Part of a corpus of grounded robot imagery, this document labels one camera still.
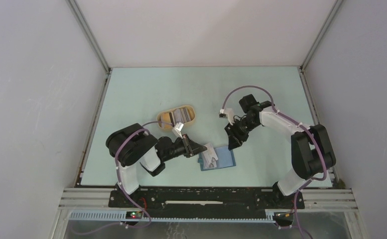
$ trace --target white wall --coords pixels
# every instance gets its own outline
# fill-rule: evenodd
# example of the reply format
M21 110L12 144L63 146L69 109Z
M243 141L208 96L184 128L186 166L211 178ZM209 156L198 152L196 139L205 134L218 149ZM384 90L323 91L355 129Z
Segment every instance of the white wall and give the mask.
M112 67L302 64L335 0L79 0Z
M104 78L64 0L0 1L0 239L48 237Z
M346 0L306 76L371 238L387 238L387 1Z

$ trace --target paper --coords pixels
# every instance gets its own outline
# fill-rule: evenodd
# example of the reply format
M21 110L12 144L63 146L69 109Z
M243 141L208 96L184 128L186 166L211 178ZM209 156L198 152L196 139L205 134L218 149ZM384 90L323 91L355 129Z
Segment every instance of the paper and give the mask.
M204 160L204 168L215 168L217 167L218 156L215 153L214 147L211 143L205 144L207 150L202 152L203 160Z
M201 166L201 171L234 167L236 165L233 151L229 150L228 146L221 146L218 148L214 148L214 150L215 150L215 153L217 154L217 157L218 157L218 160L217 160L215 167L210 167L209 164L207 167L205 167L205 163L203 160L203 154L202 153L199 154L198 163Z
M181 110L180 109L176 109L174 112L174 121L177 123L177 122L182 122L184 123L184 120L183 120L183 117L182 117L182 113L181 113Z

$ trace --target light blue table surface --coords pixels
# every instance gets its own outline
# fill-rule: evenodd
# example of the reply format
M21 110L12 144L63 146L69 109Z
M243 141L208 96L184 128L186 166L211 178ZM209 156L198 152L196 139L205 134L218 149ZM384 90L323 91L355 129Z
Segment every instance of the light blue table surface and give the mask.
M133 123L156 120L159 112L181 105L191 105L196 111L195 123L182 133L198 143L228 145L224 131L228 121L218 117L219 110L226 95L243 85L267 89L282 112L313 124L296 67L114 68L81 184L115 185L115 163L105 146L107 137ZM230 96L226 107L242 116L238 102L248 94L253 94L259 102L269 100L260 90L242 89ZM146 127L156 138L176 139L158 125ZM200 170L198 156L181 156L166 162L166 169L156 177L138 165L138 180L143 186L271 187L291 169L290 143L268 127L260 126L250 132L247 142L234 150L234 156L235 167L211 171ZM330 186L329 178L310 184L310 187Z

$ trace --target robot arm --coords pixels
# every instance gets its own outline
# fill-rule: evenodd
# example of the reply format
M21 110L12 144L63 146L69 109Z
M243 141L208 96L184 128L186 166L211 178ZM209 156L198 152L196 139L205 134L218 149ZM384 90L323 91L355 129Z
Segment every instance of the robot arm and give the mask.
M143 129L138 123L112 133L106 146L112 157L120 146L136 131ZM192 141L187 134L178 137L174 142L169 137L156 139L153 135L139 133L127 141L118 154L118 178L122 188L128 193L133 193L138 187L136 165L139 161L142 167L152 176L158 175L165 168L165 162L180 155L194 156L207 148Z
M259 125L275 129L291 143L291 164L293 168L273 186L273 191L276 192L280 200L296 192L311 177L323 171L316 149L310 147L312 141L308 135L301 127L294 125L277 112L274 112L271 102L259 103L253 95L247 95L239 101L239 104L245 115L240 119L229 119L229 123L224 128L229 137L230 150L242 146L248 139L249 132ZM224 112L230 111L232 110L221 110L220 117L227 116ZM320 124L315 126L302 125L313 134L323 154L326 167L334 166L336 158L326 128Z

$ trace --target beige container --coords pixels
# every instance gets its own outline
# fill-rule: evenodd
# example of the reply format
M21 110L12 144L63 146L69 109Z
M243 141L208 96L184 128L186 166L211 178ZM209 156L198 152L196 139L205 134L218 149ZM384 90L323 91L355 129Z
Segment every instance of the beige container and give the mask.
M195 122L196 113L195 113L195 110L193 109L193 107L190 105L184 105L184 106L176 107L176 108L173 108L173 109L170 109L167 111L163 111L163 112L158 114L158 116L156 117L156 120L161 121L161 116L162 116L162 120L164 122L171 123L170 113L175 111L176 109L182 109L182 108L187 109L187 112L188 112L190 119L191 119L191 121L184 123L184 127L191 126ZM163 123L158 123L158 126L164 131L170 131L173 128L169 124L163 124Z

